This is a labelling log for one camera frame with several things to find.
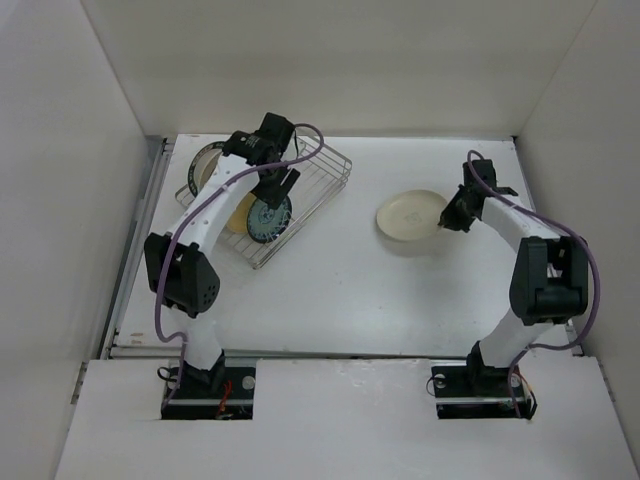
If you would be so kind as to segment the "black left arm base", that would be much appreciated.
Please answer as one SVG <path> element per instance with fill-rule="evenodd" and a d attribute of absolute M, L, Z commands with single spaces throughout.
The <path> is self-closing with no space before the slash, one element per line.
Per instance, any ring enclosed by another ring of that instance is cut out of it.
<path fill-rule="evenodd" d="M 252 420 L 256 373 L 257 361 L 244 358 L 221 357 L 211 370 L 187 363 L 161 366 L 161 419 Z"/>

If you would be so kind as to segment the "white plate wide teal band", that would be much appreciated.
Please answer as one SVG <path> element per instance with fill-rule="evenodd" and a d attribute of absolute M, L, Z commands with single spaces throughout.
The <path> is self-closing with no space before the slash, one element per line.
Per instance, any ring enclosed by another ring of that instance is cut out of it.
<path fill-rule="evenodd" d="M 225 145 L 224 141 L 215 141 L 215 142 L 208 143 L 203 148 L 201 148 L 192 159 L 187 172 L 187 187 L 193 197 L 197 197 L 200 191 L 202 190 L 198 188 L 197 181 L 194 179 L 194 173 L 196 171 L 196 168 L 198 166 L 200 159 L 203 157 L 203 155 L 206 152 L 212 149 L 220 149 L 222 154 L 224 145 Z"/>

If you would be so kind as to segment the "white plate thin teal rim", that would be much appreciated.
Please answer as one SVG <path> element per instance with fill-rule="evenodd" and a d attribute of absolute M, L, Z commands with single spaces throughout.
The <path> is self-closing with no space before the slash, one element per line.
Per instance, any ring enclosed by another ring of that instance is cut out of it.
<path fill-rule="evenodd" d="M 194 179 L 197 181 L 199 189 L 202 189 L 215 173 L 220 156 L 220 149 L 212 149 L 206 152 L 200 159 L 194 173 Z"/>

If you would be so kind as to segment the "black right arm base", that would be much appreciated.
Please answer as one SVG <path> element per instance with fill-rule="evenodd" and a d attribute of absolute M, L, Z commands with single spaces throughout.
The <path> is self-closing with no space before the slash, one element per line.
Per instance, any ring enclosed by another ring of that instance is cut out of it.
<path fill-rule="evenodd" d="M 460 362 L 431 365 L 427 386 L 432 387 L 439 420 L 523 419 L 531 420 L 538 402 L 527 382 L 515 371 L 476 380 Z"/>

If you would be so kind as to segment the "cream plate with bear print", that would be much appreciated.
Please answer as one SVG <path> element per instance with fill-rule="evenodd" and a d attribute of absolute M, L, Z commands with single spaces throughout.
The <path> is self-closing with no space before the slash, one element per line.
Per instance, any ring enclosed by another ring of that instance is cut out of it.
<path fill-rule="evenodd" d="M 414 242 L 436 234 L 447 200 L 431 190 L 415 189 L 386 200 L 376 212 L 376 225 L 392 240 Z"/>

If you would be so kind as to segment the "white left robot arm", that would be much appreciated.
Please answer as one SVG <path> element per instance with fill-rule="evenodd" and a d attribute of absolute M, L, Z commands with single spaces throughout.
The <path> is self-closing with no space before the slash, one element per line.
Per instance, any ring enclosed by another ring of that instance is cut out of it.
<path fill-rule="evenodd" d="M 201 396 L 217 394 L 224 382 L 224 350 L 210 312 L 221 289 L 214 246 L 247 195 L 275 217 L 269 239 L 286 227 L 289 193 L 300 176 L 295 166 L 307 159 L 286 156 L 295 146 L 297 128 L 287 118 L 268 113 L 254 132 L 234 132 L 221 142 L 217 165 L 186 212 L 165 233 L 151 233 L 145 240 L 156 335 L 163 343 L 180 341 L 178 377 L 189 379 Z"/>

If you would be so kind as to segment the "tan beige plate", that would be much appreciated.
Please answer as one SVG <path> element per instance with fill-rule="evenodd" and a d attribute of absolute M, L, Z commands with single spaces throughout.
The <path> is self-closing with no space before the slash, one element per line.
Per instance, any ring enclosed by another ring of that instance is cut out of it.
<path fill-rule="evenodd" d="M 234 234 L 244 235 L 248 232 L 247 221 L 251 206 L 254 204 L 256 197 L 252 193 L 248 193 L 235 208 L 232 215 L 226 222 L 226 228 Z"/>

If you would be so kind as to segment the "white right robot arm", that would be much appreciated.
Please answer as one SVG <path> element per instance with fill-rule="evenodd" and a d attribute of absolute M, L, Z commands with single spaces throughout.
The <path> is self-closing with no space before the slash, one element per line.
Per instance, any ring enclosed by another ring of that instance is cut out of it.
<path fill-rule="evenodd" d="M 524 207 L 513 189 L 497 184 L 492 161 L 471 150 L 439 226 L 467 233 L 476 221 L 511 247 L 515 264 L 507 314 L 472 347 L 463 381 L 473 396 L 504 396 L 521 355 L 551 326 L 586 311 L 589 256 L 582 238 Z"/>

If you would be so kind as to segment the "blue floral patterned plate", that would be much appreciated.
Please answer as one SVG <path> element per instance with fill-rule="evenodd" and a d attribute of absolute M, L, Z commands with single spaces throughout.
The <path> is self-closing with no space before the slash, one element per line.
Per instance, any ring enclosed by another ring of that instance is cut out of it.
<path fill-rule="evenodd" d="M 247 214 L 247 234 L 259 244 L 275 241 L 288 228 L 292 210 L 289 196 L 286 196 L 275 209 L 270 208 L 264 201 L 256 199 Z"/>

